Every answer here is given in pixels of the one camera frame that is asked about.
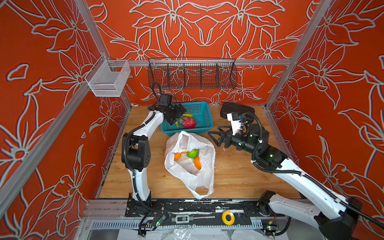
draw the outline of white mesh basket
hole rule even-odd
[[[101,56],[85,77],[96,97],[119,97],[131,73],[128,61],[124,62],[123,67],[117,68],[120,71],[110,67],[110,62]]]

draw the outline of red wall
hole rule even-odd
[[[2,186],[100,55],[73,0],[0,6]],[[89,92],[0,220],[0,238],[73,238],[125,114],[121,98]]]
[[[384,3],[334,1],[272,113],[295,160],[383,221]],[[384,238],[359,222],[354,237]]]
[[[112,59],[162,56],[289,58],[318,1],[87,0]],[[238,68],[231,90],[172,90],[179,101],[263,104],[283,66]],[[132,103],[151,105],[147,69],[132,68]]]

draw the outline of green vegetable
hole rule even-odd
[[[187,157],[195,159],[199,155],[199,151],[197,149],[193,149],[190,152],[187,152]]]

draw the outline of yellow tape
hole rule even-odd
[[[227,215],[229,215],[231,217],[231,220],[229,220],[229,221],[227,220]],[[223,223],[225,225],[232,225],[235,222],[235,216],[230,211],[225,211],[221,215],[221,220],[223,220]]]

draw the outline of orange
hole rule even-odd
[[[181,157],[180,152],[175,153],[175,161],[177,161],[180,157]]]
[[[194,163],[195,163],[195,167],[197,169],[201,170],[201,163],[200,163],[200,158],[199,157],[195,158]]]

